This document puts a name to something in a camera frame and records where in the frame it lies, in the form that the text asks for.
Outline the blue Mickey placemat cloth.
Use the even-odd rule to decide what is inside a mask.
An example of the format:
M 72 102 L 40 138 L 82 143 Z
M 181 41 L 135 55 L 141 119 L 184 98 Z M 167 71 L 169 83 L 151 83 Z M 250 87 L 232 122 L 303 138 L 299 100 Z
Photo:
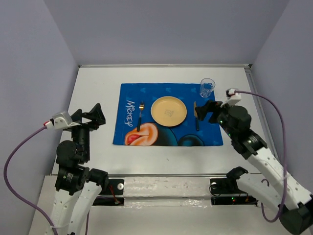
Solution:
M 196 131 L 193 103 L 198 106 L 206 101 L 199 94 L 200 85 L 195 83 L 123 83 L 113 136 L 114 145 L 128 146 L 221 146 L 223 144 L 219 125 L 208 122 L 210 115 L 199 122 Z M 160 97 L 173 96 L 180 99 L 187 108 L 182 124 L 166 127 L 157 124 L 151 116 L 151 106 Z M 139 105 L 144 102 L 140 131 L 136 131 Z

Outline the clear plastic cup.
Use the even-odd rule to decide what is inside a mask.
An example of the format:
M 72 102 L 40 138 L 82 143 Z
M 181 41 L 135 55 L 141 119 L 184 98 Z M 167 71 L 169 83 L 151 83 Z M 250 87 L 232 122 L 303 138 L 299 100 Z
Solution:
M 211 78 L 202 79 L 200 85 L 200 96 L 203 98 L 208 98 L 212 94 L 215 86 L 216 83 L 213 79 Z

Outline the tan round plate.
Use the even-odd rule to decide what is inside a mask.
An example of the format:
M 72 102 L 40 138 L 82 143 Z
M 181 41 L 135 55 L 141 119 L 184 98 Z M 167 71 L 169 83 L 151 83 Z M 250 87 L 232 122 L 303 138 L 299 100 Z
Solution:
M 153 120 L 162 126 L 175 127 L 183 123 L 187 116 L 185 104 L 173 96 L 158 98 L 151 106 Z

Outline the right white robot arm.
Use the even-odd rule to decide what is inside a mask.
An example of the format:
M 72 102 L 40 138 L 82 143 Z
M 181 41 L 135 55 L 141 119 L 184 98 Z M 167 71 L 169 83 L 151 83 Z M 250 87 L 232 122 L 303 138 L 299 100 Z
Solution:
M 283 227 L 292 235 L 300 235 L 313 224 L 313 194 L 298 183 L 274 157 L 265 141 L 250 128 L 251 116 L 246 108 L 209 100 L 195 107 L 203 121 L 211 113 L 209 123 L 219 124 L 231 139 L 235 151 L 263 175 L 253 180 L 247 170 L 237 167 L 228 172 L 226 188 L 239 189 L 257 198 L 279 214 Z

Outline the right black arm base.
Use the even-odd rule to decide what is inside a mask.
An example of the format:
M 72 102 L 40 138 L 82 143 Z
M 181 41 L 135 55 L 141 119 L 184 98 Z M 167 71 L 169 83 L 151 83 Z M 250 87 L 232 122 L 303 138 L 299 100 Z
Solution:
M 258 200 L 238 188 L 237 180 L 248 171 L 241 166 L 233 168 L 222 178 L 210 178 L 209 192 L 211 204 L 218 205 L 255 205 Z

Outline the gold fork dark handle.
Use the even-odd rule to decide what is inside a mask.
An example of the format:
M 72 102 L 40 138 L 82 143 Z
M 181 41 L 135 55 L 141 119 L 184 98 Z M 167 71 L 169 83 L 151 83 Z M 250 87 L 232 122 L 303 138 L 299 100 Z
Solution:
M 138 117 L 138 122 L 137 122 L 137 127 L 136 131 L 140 131 L 140 126 L 141 126 L 141 116 L 142 116 L 142 111 L 144 110 L 144 102 L 142 101 L 139 105 L 139 117 Z

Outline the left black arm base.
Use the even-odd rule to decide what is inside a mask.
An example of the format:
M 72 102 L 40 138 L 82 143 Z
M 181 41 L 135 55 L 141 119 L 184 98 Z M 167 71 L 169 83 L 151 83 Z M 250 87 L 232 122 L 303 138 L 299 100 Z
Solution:
M 124 205 L 124 179 L 109 179 L 108 187 L 96 197 L 94 206 L 123 206 Z

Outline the gold knife dark handle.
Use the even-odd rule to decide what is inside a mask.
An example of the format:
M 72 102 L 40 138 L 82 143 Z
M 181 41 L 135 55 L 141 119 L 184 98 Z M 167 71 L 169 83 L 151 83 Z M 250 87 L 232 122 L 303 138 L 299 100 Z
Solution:
M 196 106 L 197 106 L 196 101 L 194 101 L 193 108 L 194 108 L 194 117 L 195 117 L 195 127 L 196 127 L 196 131 L 199 131 L 200 127 L 199 127 L 198 114 L 196 112 Z

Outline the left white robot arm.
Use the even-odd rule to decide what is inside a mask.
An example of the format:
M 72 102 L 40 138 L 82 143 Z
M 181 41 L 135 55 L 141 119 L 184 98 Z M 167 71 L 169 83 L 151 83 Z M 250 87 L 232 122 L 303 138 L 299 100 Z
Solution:
M 78 234 L 97 195 L 108 189 L 107 172 L 84 166 L 90 160 L 89 134 L 105 123 L 100 103 L 89 112 L 78 109 L 72 115 L 67 111 L 57 113 L 44 123 L 46 129 L 71 133 L 71 139 L 62 141 L 56 149 L 58 174 L 50 225 L 45 234 Z

